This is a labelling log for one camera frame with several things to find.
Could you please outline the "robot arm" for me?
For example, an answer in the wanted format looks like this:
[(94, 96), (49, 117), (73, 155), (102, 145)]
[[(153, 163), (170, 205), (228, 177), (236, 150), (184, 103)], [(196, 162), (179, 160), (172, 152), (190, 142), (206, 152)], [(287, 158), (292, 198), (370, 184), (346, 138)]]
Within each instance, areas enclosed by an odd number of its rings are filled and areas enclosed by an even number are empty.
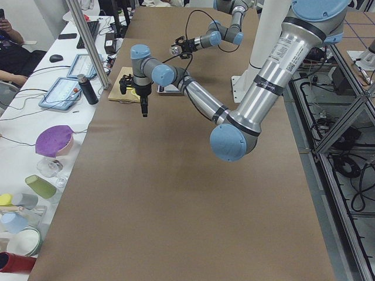
[(190, 54), (198, 50), (218, 46), (222, 41), (239, 46), (243, 41), (242, 21), (251, 8), (257, 7), (257, 1), (214, 1), (213, 7), (219, 12), (231, 15), (229, 27), (219, 21), (212, 21), (206, 34), (189, 39), (187, 35), (175, 40), (170, 48), (171, 55), (181, 59), (190, 58)]
[(206, 91), (187, 70), (151, 56), (147, 45), (131, 47), (132, 73), (120, 80), (120, 90), (134, 88), (141, 112), (148, 115), (152, 84), (175, 86), (196, 109), (215, 123), (210, 146), (221, 160), (233, 162), (250, 153), (268, 114), (309, 51), (342, 39), (348, 1), (291, 1), (281, 35), (260, 72), (234, 111)]

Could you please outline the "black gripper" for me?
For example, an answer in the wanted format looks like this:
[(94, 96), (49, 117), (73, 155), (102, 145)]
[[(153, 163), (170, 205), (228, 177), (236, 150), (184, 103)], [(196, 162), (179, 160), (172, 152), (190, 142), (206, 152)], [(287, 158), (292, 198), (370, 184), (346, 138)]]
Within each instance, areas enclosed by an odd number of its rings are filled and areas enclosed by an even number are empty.
[(152, 92), (152, 80), (148, 77), (138, 77), (132, 74), (124, 74), (120, 80), (120, 93), (125, 95), (127, 89), (135, 88), (136, 94), (141, 97), (141, 113), (143, 117), (148, 116), (148, 98), (147, 96)]
[(180, 36), (175, 40), (175, 44), (183, 45), (183, 52), (179, 55), (180, 58), (191, 58), (192, 53), (197, 51), (194, 39), (185, 40), (184, 36)]

